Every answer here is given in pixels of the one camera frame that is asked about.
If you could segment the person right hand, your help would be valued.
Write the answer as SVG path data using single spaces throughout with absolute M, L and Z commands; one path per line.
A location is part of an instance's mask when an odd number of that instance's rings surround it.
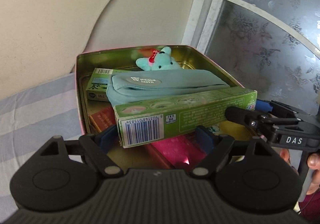
M 298 175 L 303 181 L 299 202 L 306 195 L 314 194 L 319 189 L 319 154 L 302 151 L 298 167 Z

